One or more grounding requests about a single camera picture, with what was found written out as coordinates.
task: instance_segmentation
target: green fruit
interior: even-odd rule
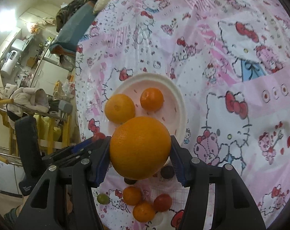
[[[97,196],[97,201],[102,205],[106,205],[110,202],[110,198],[106,194],[101,193]]]

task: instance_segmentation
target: cherry tomato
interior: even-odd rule
[[[97,201],[98,201],[100,204],[106,205],[106,204],[108,204],[108,203],[110,202],[110,198],[109,198],[109,196],[107,196],[106,194],[101,193],[101,194],[99,194],[99,195],[97,196]]]
[[[106,138],[105,134],[98,132],[98,133],[95,133],[94,136],[92,136],[92,142],[95,142],[98,139],[105,139],[105,138]]]
[[[172,204],[173,200],[168,194],[160,194],[154,200],[154,209],[158,212],[165,212],[170,209]]]

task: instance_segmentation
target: plate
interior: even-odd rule
[[[147,112],[140,104],[142,92],[150,87],[158,88],[164,97],[164,103],[157,112]],[[174,135],[180,145],[185,137],[187,112],[183,96],[178,87],[166,76],[156,73],[140,73],[129,77],[113,93],[126,94],[135,104],[135,116],[152,117],[163,123],[171,135]],[[112,136],[118,124],[110,122],[104,114],[101,122],[101,132]]]

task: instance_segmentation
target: floor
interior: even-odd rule
[[[0,214],[3,216],[8,213],[12,208],[16,208],[23,203],[22,198],[8,196],[0,193]]]

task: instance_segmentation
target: hello kitty tablecloth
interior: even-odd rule
[[[82,139],[106,132],[104,105],[129,77],[160,73],[181,90],[188,112],[182,147],[207,164],[232,164],[266,226],[290,197],[290,19],[278,0],[111,0],[80,40],[76,100]],[[93,190],[111,230],[176,229],[188,190],[160,173],[138,181],[144,199],[171,209],[137,222],[110,165]],[[105,193],[108,205],[96,196]],[[210,229],[214,186],[205,229]]]

